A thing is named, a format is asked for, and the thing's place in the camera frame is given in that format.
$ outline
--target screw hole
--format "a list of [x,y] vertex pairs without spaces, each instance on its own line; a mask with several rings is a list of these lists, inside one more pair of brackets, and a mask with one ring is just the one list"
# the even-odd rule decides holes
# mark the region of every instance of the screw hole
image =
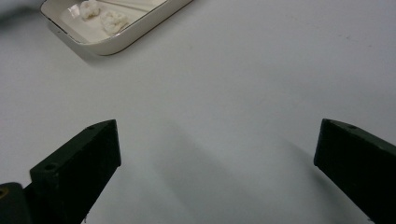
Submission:
[[48,164],[48,165],[46,165],[46,166],[44,167],[44,170],[46,170],[46,171],[52,171],[52,170],[54,170],[54,169],[56,168],[56,166],[57,166],[57,164],[55,164],[55,163],[50,163],[50,164]]

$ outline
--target white tray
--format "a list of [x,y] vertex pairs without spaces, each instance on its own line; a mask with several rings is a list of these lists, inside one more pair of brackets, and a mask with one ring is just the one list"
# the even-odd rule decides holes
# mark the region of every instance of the white tray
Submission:
[[[107,34],[99,17],[84,21],[79,16],[79,6],[82,0],[47,0],[42,4],[41,12],[78,45],[96,54],[108,55],[125,49],[191,0],[104,1],[114,1],[116,4],[98,1],[102,13],[106,10],[115,10],[128,17],[128,24],[117,34]],[[128,4],[120,4],[121,1],[132,4],[145,1],[145,6],[130,7]]]

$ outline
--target white table surface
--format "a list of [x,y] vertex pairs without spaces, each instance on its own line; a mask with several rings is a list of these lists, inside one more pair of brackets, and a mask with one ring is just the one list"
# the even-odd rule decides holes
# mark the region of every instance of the white table surface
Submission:
[[122,166],[88,223],[370,223],[313,157],[323,118],[396,144],[395,1],[195,0],[108,57],[17,3],[0,17],[0,183],[116,119]]

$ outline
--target tissue piece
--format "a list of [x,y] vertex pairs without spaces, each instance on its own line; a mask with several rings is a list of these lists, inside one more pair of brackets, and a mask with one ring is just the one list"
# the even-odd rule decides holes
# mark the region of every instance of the tissue piece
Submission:
[[100,8],[96,0],[84,1],[79,7],[79,13],[82,19],[87,20],[88,18],[99,15]]
[[126,23],[128,23],[128,18],[120,13],[113,10],[109,10],[100,16],[103,28],[105,31],[114,35],[118,32]]

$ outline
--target white container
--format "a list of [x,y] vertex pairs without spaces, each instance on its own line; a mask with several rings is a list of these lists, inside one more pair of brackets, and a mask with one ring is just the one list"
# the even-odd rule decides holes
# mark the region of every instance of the white container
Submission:
[[114,35],[105,32],[99,16],[85,21],[79,16],[81,0],[47,0],[41,12],[76,44],[93,53],[109,55],[127,48],[190,1],[100,0],[102,12],[115,10],[128,17],[128,24]]

